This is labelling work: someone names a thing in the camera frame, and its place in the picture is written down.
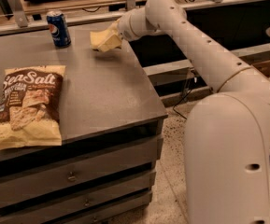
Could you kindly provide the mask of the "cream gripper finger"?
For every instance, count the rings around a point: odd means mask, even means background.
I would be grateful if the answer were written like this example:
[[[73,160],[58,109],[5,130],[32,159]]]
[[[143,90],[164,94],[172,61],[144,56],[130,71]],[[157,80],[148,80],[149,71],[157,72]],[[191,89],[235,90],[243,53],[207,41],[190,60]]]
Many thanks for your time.
[[[113,33],[102,35],[97,46],[97,49],[101,52],[107,52],[112,49],[117,49],[121,47],[121,38]]]
[[[119,31],[119,22],[120,22],[120,19],[117,19],[116,21],[112,22],[112,24],[108,27],[108,29],[110,31],[114,31],[114,32],[118,32]]]

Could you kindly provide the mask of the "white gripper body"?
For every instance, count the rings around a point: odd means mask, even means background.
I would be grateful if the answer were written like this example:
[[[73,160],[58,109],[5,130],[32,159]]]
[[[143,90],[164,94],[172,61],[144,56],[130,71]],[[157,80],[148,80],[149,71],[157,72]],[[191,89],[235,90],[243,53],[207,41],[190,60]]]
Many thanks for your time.
[[[139,38],[139,36],[135,34],[131,25],[131,18],[134,16],[134,14],[135,10],[133,9],[123,14],[118,20],[118,33],[122,39],[127,41],[135,41]]]

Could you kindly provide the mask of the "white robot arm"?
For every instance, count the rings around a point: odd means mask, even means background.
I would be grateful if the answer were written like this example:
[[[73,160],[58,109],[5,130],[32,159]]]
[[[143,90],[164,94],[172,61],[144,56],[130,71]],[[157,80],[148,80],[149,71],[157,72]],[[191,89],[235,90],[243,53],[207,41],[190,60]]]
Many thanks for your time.
[[[148,0],[100,35],[98,51],[169,35],[213,90],[186,121],[190,224],[270,224],[270,79],[187,20],[174,0]]]

